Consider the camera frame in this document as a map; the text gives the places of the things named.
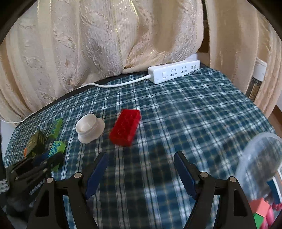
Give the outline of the dark green soap box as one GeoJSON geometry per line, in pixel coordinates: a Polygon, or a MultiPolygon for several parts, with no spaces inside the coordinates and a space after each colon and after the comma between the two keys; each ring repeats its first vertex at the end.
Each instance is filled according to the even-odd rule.
{"type": "Polygon", "coordinates": [[[45,149],[45,142],[45,134],[41,130],[38,130],[30,137],[26,147],[24,148],[24,157],[27,158],[42,154],[45,149]]]}

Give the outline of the green dotted toy brick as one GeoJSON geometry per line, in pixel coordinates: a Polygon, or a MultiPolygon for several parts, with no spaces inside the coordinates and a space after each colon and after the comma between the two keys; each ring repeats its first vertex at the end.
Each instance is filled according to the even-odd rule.
{"type": "Polygon", "coordinates": [[[59,132],[62,127],[62,124],[63,124],[62,118],[54,120],[48,132],[47,138],[56,139],[59,136],[59,132]]]}

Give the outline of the blue white medicine box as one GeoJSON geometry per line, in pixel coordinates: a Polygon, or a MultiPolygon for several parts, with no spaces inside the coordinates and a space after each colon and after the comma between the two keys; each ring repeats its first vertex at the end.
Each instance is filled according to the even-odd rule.
{"type": "Polygon", "coordinates": [[[267,181],[267,184],[271,189],[274,203],[281,204],[281,179],[273,177],[272,179],[267,181]]]}

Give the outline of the white plastic cap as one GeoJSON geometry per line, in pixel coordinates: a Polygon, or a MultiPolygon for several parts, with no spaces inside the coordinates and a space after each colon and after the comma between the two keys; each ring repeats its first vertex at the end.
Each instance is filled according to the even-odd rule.
{"type": "Polygon", "coordinates": [[[88,144],[98,139],[105,129],[105,122],[97,118],[95,114],[87,114],[78,120],[75,125],[78,140],[83,144],[88,144]]]}

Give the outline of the red toy brick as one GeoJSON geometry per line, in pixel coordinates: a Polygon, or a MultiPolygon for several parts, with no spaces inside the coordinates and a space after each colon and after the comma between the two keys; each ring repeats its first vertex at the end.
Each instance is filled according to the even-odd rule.
{"type": "Polygon", "coordinates": [[[131,146],[141,115],[136,109],[123,109],[109,135],[114,145],[131,146]]]}

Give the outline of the pink green toy brick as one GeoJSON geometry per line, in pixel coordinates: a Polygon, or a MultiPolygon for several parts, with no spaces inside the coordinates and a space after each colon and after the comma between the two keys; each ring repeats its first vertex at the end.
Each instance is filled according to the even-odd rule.
{"type": "Polygon", "coordinates": [[[255,220],[256,228],[260,228],[271,206],[264,200],[264,198],[252,200],[249,204],[255,220]]]}

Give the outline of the clear plastic bowl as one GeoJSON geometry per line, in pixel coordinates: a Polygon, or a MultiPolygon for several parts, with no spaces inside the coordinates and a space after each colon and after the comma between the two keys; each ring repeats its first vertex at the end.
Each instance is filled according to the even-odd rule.
{"type": "Polygon", "coordinates": [[[268,132],[252,138],[239,159],[235,177],[249,203],[264,198],[272,207],[274,198],[267,181],[281,179],[281,138],[268,132]]]}

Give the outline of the blue plaid bedsheet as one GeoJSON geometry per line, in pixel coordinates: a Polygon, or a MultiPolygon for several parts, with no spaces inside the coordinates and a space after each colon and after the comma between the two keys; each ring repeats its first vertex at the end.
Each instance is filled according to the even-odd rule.
{"type": "Polygon", "coordinates": [[[23,157],[32,134],[47,133],[62,118],[58,140],[66,144],[65,161],[55,179],[71,177],[100,152],[109,165],[88,205],[99,228],[183,228],[194,200],[187,195],[174,167],[182,151],[201,171],[218,178],[235,173],[243,149],[254,136],[274,133],[261,110],[221,72],[201,68],[158,85],[132,74],[111,82],[111,88],[83,88],[55,101],[19,124],[9,142],[4,164],[23,157]],[[131,146],[114,145],[109,135],[123,109],[140,111],[131,146]],[[105,122],[102,135],[78,140],[75,125],[87,114],[105,122]]]}

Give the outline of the left cream curtain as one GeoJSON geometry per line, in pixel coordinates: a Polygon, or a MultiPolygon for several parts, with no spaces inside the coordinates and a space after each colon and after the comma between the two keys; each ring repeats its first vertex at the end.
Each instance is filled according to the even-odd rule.
{"type": "Polygon", "coordinates": [[[1,43],[1,119],[78,87],[184,60],[203,40],[201,1],[36,1],[1,43]]]}

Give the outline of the cream curtain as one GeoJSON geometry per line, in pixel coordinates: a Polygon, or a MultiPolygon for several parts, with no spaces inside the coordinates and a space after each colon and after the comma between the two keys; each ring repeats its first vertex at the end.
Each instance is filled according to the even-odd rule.
{"type": "Polygon", "coordinates": [[[1,119],[78,87],[184,60],[203,40],[201,1],[36,1],[1,43],[1,119]]]}
{"type": "Polygon", "coordinates": [[[248,1],[205,1],[210,67],[221,71],[246,93],[255,62],[267,64],[255,105],[266,117],[281,94],[281,39],[248,1]]]}

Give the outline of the white power strip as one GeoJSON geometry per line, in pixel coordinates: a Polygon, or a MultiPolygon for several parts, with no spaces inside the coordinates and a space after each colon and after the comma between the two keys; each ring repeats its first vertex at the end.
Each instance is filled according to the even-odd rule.
{"type": "Polygon", "coordinates": [[[176,63],[169,63],[148,68],[149,79],[154,84],[160,84],[172,79],[185,76],[188,73],[200,68],[200,60],[183,60],[176,63]]]}

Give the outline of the white tower heater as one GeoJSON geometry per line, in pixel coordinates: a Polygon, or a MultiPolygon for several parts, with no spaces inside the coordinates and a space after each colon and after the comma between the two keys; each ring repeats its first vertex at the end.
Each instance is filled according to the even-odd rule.
{"type": "Polygon", "coordinates": [[[246,91],[246,96],[252,102],[255,101],[255,98],[259,92],[260,86],[264,80],[266,69],[267,63],[257,58],[254,66],[253,75],[246,91]]]}

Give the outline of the right cream curtain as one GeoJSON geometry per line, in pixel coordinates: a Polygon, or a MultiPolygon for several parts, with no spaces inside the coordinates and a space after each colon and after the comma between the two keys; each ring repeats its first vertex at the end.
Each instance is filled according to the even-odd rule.
{"type": "Polygon", "coordinates": [[[255,105],[266,117],[281,94],[281,39],[248,1],[205,1],[210,67],[221,71],[246,93],[255,62],[267,64],[255,105]]]}

